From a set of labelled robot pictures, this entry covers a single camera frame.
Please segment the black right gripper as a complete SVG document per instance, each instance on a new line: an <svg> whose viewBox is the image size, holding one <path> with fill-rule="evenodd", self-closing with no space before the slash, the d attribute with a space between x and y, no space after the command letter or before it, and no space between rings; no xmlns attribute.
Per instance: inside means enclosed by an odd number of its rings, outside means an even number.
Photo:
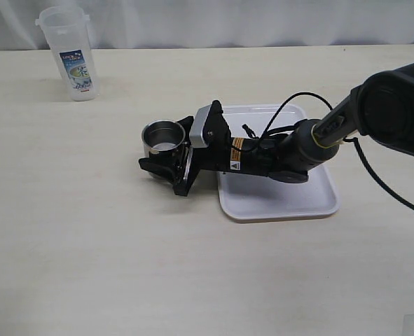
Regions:
<svg viewBox="0 0 414 336"><path fill-rule="evenodd" d="M200 171L243 173L244 159L248 156L249 140L232 136L230 127L223 116L223 107L218 100L211 103L207 120L211 144L208 148L193 148L189 133L194 117L187 116L176 121L176 142L183 143L181 159L139 159L141 169L166 180L173 185L175 195L187 196Z"/></svg>

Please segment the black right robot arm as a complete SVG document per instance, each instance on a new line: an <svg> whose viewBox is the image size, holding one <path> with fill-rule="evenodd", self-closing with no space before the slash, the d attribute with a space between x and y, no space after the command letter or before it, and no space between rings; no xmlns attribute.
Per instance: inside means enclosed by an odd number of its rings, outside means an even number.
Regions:
<svg viewBox="0 0 414 336"><path fill-rule="evenodd" d="M372 75L321 119L268 124L259 136L248 131L245 138L234 137L219 101L177 127L181 138L174 148L150 146L139 166L180 196L202 170L305 183L309 171L333 158L354 132L414 157L414 63Z"/></svg>

